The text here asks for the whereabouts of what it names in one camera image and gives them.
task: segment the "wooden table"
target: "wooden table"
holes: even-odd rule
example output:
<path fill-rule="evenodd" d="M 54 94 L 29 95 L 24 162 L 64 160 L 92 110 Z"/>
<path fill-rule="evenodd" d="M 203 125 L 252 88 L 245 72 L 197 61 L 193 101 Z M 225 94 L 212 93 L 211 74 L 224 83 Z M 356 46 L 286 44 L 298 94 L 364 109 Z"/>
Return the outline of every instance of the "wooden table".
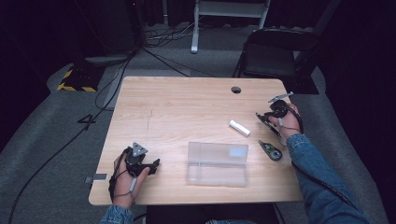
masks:
<path fill-rule="evenodd" d="M 232 87 L 241 92 L 233 93 Z M 138 204 L 300 201 L 289 152 L 255 114 L 269 111 L 268 100 L 284 93 L 275 79 L 126 77 L 96 172 L 107 174 L 107 180 L 93 181 L 90 202 L 111 204 L 107 188 L 113 162 L 133 142 L 148 150 L 144 163 L 161 159 L 157 173 L 146 179 Z M 250 135 L 230 127 L 231 119 L 249 129 Z M 281 149 L 283 158 L 271 161 L 258 140 Z M 189 142 L 248 145 L 247 186 L 188 185 Z"/>

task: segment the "black chair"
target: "black chair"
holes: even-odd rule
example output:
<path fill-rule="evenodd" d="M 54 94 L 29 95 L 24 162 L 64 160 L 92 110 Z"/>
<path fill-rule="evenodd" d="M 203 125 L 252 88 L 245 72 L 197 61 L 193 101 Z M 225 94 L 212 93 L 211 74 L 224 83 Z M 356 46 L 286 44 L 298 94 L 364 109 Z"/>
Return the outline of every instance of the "black chair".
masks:
<path fill-rule="evenodd" d="M 278 78 L 287 92 L 318 94 L 311 74 L 320 55 L 318 37 L 312 33 L 260 29 L 247 38 L 233 77 Z"/>

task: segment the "sleeve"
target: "sleeve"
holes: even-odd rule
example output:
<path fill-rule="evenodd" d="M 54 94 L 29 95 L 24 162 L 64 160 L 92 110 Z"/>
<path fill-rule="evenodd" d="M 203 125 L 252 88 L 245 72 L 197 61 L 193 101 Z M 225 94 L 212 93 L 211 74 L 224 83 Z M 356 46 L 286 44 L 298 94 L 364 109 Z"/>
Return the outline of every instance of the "sleeve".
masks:
<path fill-rule="evenodd" d="M 287 145 L 291 160 L 301 170 L 296 171 L 296 174 L 309 223 L 370 223 L 357 206 L 347 185 L 305 135 L 290 136 Z M 309 176 L 329 185 L 340 193 L 339 196 Z M 355 207 L 341 197 L 348 199 Z"/>
<path fill-rule="evenodd" d="M 134 223 L 134 214 L 129 209 L 121 206 L 111 205 L 107 208 L 105 216 L 100 224 L 132 224 Z"/>

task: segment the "chair backrest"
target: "chair backrest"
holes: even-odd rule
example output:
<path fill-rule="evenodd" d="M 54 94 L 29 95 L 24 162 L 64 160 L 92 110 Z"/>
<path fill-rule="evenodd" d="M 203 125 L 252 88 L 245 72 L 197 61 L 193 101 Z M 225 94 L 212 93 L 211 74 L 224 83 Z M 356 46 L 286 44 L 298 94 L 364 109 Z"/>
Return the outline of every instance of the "chair backrest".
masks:
<path fill-rule="evenodd" d="M 308 51 L 314 49 L 319 41 L 314 34 L 308 32 L 263 28 L 253 32 L 247 38 L 245 44 L 255 44 L 275 49 Z"/>

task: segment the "gray carpet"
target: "gray carpet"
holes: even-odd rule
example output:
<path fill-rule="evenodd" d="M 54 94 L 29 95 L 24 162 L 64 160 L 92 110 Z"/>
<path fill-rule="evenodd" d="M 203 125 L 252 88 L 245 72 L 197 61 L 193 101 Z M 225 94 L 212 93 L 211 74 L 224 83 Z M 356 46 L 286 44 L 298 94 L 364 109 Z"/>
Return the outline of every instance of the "gray carpet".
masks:
<path fill-rule="evenodd" d="M 201 32 L 197 54 L 190 54 L 190 36 L 164 47 L 148 50 L 207 73 L 167 61 L 177 69 L 190 71 L 192 77 L 209 77 L 208 74 L 230 77 L 244 40 L 255 28 L 205 30 Z M 100 111 L 95 106 L 96 97 L 97 104 L 103 106 L 106 98 L 108 99 L 107 94 L 112 94 L 108 89 L 101 94 L 56 91 L 69 66 L 60 68 L 49 79 L 50 96 L 22 124 L 0 154 L 0 223 L 7 223 L 18 192 L 35 170 L 84 127 L 83 124 L 78 124 L 78 120 L 88 114 L 96 115 Z M 113 79 L 119 67 L 116 65 L 106 69 L 100 90 Z M 169 72 L 168 66 L 143 50 L 138 52 L 127 68 L 126 76 L 137 76 L 133 72 L 136 70 L 167 70 L 167 74 L 173 74 Z M 388 223 L 375 182 L 335 116 L 324 93 L 324 78 L 318 69 L 313 78 L 320 95 L 291 97 L 303 116 L 306 135 L 345 179 L 373 223 Z M 96 171 L 111 116 L 112 112 L 103 112 L 88 131 L 83 132 L 33 179 L 18 202 L 13 223 L 99 222 L 106 207 L 90 205 L 90 186 L 83 181 L 86 176 L 92 176 Z M 278 205 L 286 223 L 307 223 L 301 202 Z M 145 206 L 133 208 L 136 215 L 144 213 L 145 210 Z"/>

